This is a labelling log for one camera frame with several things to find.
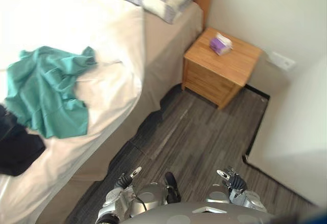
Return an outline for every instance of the teal shirt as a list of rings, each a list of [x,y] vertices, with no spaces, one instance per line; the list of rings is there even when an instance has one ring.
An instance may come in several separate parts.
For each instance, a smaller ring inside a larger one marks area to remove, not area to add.
[[[77,77],[95,64],[90,47],[81,55],[46,46],[21,51],[20,61],[7,70],[6,107],[18,123],[46,138],[85,135],[88,112],[76,98],[74,85]]]

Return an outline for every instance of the floor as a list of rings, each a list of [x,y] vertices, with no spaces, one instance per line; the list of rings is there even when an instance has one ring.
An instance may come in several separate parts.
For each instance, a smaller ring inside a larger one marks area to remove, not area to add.
[[[233,166],[275,215],[307,209],[311,204],[242,161],[268,100],[246,88],[223,110],[190,90],[174,87],[111,162],[108,175],[94,183],[66,223],[94,223],[108,191],[123,172],[142,166],[136,191],[174,173],[182,201],[202,201],[217,169]]]

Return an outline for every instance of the wooden nightstand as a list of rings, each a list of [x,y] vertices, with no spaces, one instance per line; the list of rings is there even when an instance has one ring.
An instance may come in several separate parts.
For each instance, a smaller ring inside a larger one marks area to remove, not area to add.
[[[262,50],[219,32],[233,43],[231,52],[219,56],[209,47],[217,33],[207,28],[184,55],[182,89],[187,87],[222,109],[244,87]]]

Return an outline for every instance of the wall socket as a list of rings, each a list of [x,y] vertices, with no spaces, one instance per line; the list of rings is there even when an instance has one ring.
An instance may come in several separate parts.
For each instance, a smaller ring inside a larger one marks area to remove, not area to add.
[[[276,52],[272,52],[271,54],[269,54],[269,58],[267,58],[267,61],[287,72],[295,67],[294,60],[289,59]]]

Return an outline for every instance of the white wall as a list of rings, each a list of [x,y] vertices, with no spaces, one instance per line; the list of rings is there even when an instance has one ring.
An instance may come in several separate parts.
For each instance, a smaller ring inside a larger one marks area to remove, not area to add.
[[[318,61],[326,49],[327,0],[213,0],[207,25],[231,34],[267,53],[296,61],[284,73],[260,60],[249,84],[271,95]]]
[[[296,61],[262,55],[249,84],[271,100],[250,163],[310,201],[327,204],[327,0],[213,0],[208,26]]]
[[[271,97],[249,162],[317,205],[327,205],[327,60]]]

